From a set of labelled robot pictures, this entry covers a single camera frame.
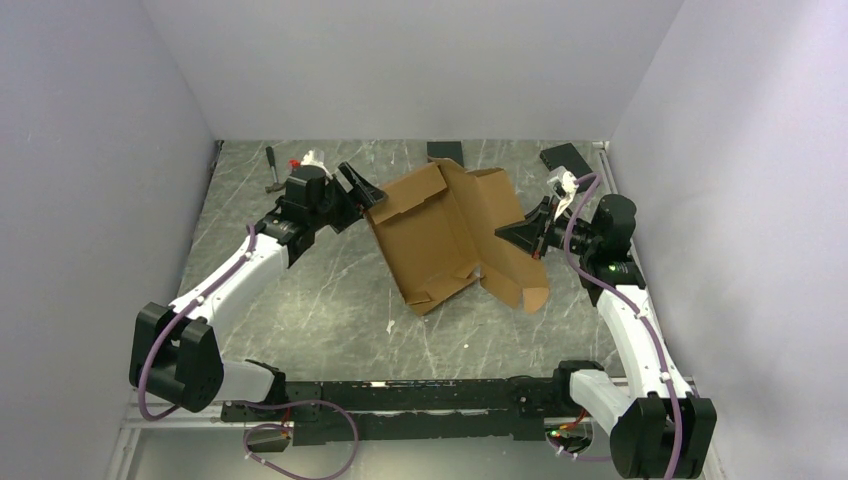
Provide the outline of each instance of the gray marble surface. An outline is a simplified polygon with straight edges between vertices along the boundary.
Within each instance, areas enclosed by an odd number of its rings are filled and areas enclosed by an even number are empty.
[[[503,167],[526,211],[548,193],[539,151],[561,143],[471,140],[463,141],[463,150],[469,169]],[[426,162],[426,143],[417,140],[225,142],[181,294],[232,254],[247,223],[273,207],[276,197],[264,191],[271,183],[268,145],[282,176],[286,161],[310,148],[324,150],[331,171],[348,161],[376,185]],[[575,146],[600,171],[591,144]],[[609,330],[563,255],[551,251],[544,258],[551,294],[535,314],[514,310],[474,284],[419,317],[404,304],[365,221],[340,235],[323,229],[315,245],[243,313],[222,342],[223,354],[269,363],[291,380],[549,376],[566,359],[596,360],[611,375],[623,375]]]

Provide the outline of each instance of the open cardboard box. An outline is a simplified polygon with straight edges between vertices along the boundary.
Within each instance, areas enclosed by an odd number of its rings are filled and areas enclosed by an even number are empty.
[[[522,300],[528,313],[541,308],[549,291],[544,265],[495,236],[495,228],[524,219],[507,173],[431,160],[381,186],[388,199],[368,212],[407,305],[424,315],[479,278],[513,308]]]

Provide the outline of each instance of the hammer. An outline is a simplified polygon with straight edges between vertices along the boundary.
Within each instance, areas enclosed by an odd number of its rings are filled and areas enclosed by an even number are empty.
[[[280,179],[277,177],[277,160],[274,158],[274,149],[272,147],[265,148],[265,157],[268,159],[268,165],[271,166],[271,175],[274,176],[274,184],[270,187],[265,187],[265,193],[279,192],[286,188],[286,186],[280,183]]]

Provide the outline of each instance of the wall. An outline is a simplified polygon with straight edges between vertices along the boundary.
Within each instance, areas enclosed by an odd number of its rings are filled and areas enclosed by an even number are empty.
[[[0,478],[99,479],[213,140],[137,0],[0,2]]]
[[[607,139],[681,0],[145,0],[218,138]]]
[[[687,1],[612,138],[731,479],[848,478],[848,5]]]

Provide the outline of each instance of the brown cardboard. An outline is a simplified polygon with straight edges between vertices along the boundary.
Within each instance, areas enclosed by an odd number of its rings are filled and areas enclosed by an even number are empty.
[[[495,228],[524,219],[503,169],[467,172],[449,159],[382,186],[368,212],[377,243],[407,305],[424,315],[477,280],[507,305],[535,312],[548,298],[545,267]]]

